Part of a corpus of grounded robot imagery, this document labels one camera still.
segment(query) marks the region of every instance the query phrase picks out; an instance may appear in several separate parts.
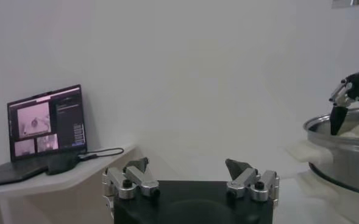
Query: desk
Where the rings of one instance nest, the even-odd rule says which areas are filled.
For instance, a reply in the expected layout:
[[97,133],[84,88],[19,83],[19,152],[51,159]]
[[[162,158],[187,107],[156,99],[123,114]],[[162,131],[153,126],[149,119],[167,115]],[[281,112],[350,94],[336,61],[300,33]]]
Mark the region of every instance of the desk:
[[[41,223],[50,223],[44,214],[25,201],[24,197],[33,194],[62,191],[74,187],[131,152],[135,148],[135,145],[127,145],[123,148],[125,150],[123,154],[82,162],[73,170],[65,173],[53,176],[47,176],[43,173],[20,183],[0,186],[0,208],[4,224],[14,223],[13,214],[15,212],[12,212],[12,210],[16,206],[16,198],[18,199],[17,201],[20,201],[20,203],[18,203],[20,205],[18,206],[23,206],[25,210],[29,211],[29,216],[31,215],[34,219],[41,220]],[[13,200],[13,206],[11,206],[9,202],[11,198]]]

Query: laptop screen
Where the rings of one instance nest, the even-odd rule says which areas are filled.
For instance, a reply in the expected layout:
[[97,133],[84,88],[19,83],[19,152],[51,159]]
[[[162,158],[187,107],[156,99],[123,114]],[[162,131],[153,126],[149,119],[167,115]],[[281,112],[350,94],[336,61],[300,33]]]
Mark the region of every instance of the laptop screen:
[[80,85],[8,103],[11,160],[86,150]]

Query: white shelf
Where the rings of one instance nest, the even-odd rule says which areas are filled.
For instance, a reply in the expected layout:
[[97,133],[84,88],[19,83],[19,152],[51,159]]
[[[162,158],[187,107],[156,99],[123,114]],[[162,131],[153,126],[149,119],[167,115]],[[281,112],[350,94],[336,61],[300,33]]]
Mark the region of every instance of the white shelf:
[[134,148],[135,145],[128,145],[127,147],[124,147],[125,152],[120,155],[102,157],[82,162],[74,169],[58,175],[48,176],[45,173],[42,173],[23,182],[1,185],[0,199],[22,197],[26,195],[41,194],[71,188],[126,155]]

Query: black cable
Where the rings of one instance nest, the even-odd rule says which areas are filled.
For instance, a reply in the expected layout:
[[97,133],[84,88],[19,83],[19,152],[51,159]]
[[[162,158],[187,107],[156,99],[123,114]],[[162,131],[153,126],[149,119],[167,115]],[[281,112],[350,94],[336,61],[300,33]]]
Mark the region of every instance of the black cable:
[[[119,150],[120,152],[116,152],[116,153],[112,153],[112,154],[108,154],[108,155],[98,155],[97,153],[100,152],[107,152],[107,151],[114,151],[114,150]],[[125,150],[123,148],[112,148],[112,149],[103,149],[103,150],[98,150],[98,151],[92,151],[92,152],[83,152],[80,153],[79,155],[87,155],[87,154],[91,154],[94,153],[92,155],[87,155],[85,157],[79,157],[80,161],[87,161],[90,159],[96,159],[96,158],[100,158],[100,157],[106,157],[106,156],[116,156],[116,155],[120,155],[122,153],[124,153]]]

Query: video window on screen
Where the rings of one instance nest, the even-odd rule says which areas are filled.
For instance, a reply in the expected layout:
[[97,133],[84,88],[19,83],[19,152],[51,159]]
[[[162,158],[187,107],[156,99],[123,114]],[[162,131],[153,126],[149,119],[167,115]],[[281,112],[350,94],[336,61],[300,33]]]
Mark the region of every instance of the video window on screen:
[[18,131],[20,138],[51,132],[49,103],[41,103],[18,110]]

